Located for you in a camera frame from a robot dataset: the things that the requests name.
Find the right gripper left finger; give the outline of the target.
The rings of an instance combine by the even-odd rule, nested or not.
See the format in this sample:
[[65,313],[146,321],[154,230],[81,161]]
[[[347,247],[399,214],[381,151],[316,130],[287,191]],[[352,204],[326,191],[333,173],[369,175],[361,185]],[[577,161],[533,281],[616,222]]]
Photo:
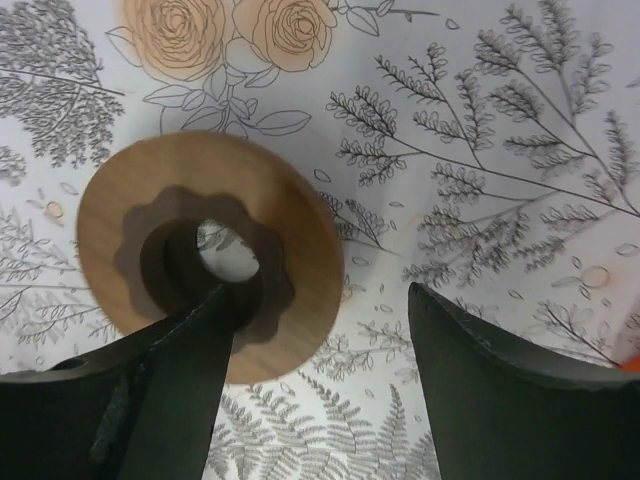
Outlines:
[[198,479],[237,312],[229,289],[105,347],[1,379],[5,479]]

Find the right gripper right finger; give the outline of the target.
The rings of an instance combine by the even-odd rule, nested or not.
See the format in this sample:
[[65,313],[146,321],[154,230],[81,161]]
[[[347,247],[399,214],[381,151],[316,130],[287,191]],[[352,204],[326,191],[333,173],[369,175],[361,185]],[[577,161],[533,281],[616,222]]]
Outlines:
[[639,377],[570,358],[418,283],[408,319],[445,479],[635,479]]

